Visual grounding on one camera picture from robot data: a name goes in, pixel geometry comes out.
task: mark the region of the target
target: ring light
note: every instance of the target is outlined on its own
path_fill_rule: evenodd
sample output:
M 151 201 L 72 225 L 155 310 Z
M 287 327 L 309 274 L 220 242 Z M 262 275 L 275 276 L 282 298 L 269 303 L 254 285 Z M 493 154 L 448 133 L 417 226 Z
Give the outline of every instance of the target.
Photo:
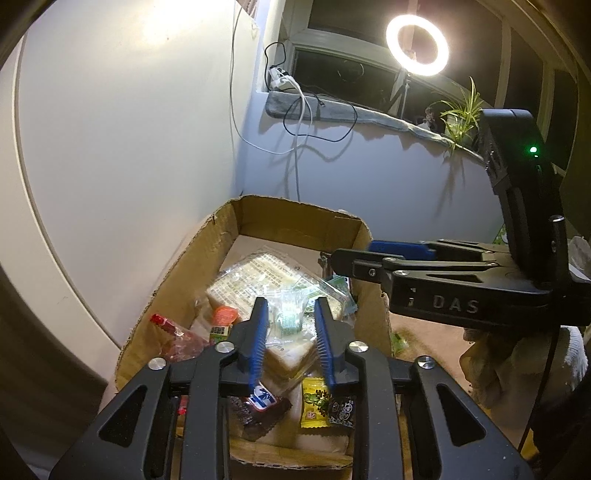
M 398 42 L 398 33 L 402 27 L 408 25 L 424 28 L 431 35 L 437 45 L 437 58 L 434 62 L 426 64 L 419 63 L 416 60 L 409 58 L 403 52 L 400 43 Z M 394 18 L 386 29 L 386 42 L 388 43 L 388 48 L 392 52 L 396 61 L 402 65 L 402 68 L 408 70 L 410 73 L 423 75 L 425 77 L 432 76 L 442 71 L 449 60 L 449 46 L 447 45 L 447 41 L 443 36 L 443 33 L 441 33 L 441 30 L 429 20 L 416 15 L 400 15 L 399 17 Z

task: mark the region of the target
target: printed label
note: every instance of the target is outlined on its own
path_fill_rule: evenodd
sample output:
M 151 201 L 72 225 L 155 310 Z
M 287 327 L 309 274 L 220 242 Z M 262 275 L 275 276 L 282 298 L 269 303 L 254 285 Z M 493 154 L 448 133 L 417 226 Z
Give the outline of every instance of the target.
M 277 403 L 277 399 L 261 384 L 255 387 L 255 391 L 247 399 L 257 411 L 265 411 Z

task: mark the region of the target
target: curved white panel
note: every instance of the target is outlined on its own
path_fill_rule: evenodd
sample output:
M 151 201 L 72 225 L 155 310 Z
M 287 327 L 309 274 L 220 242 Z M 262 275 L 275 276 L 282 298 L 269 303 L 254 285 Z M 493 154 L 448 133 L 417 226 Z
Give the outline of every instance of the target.
M 61 273 L 35 218 L 22 175 L 14 109 L 21 46 L 22 41 L 0 70 L 0 264 L 23 301 L 55 338 L 108 380 L 119 348 Z
M 120 345 L 186 233 L 237 194 L 236 6 L 58 0 L 28 33 L 18 106 L 33 199 L 65 273 Z M 243 12 L 239 126 L 257 46 Z

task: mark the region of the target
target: potted plant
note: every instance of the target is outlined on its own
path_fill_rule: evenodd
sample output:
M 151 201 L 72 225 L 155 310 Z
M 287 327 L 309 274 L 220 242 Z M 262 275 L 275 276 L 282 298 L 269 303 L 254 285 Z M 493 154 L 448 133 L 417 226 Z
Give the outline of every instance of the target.
M 441 100 L 450 108 L 441 113 L 441 118 L 446 125 L 446 135 L 453 141 L 452 152 L 457 145 L 470 147 L 478 131 L 478 120 L 484 100 L 480 98 L 480 93 L 476 91 L 472 77 L 470 77 L 470 82 L 472 84 L 470 93 L 467 95 L 462 91 L 464 102 Z

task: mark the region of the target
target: spider plant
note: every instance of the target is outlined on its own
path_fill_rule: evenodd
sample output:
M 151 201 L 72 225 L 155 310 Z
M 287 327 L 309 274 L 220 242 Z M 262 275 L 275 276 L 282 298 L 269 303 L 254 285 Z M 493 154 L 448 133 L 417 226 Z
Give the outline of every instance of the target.
M 463 102 L 448 102 L 441 100 L 450 109 L 441 113 L 441 118 L 447 127 L 449 138 L 453 141 L 451 146 L 452 153 L 456 147 L 462 143 L 466 138 L 473 139 L 470 131 L 473 128 L 478 129 L 478 120 L 480 119 L 481 106 L 484 100 L 480 98 L 480 93 L 476 91 L 474 79 L 470 77 L 472 88 L 470 93 L 462 91 L 464 97 Z

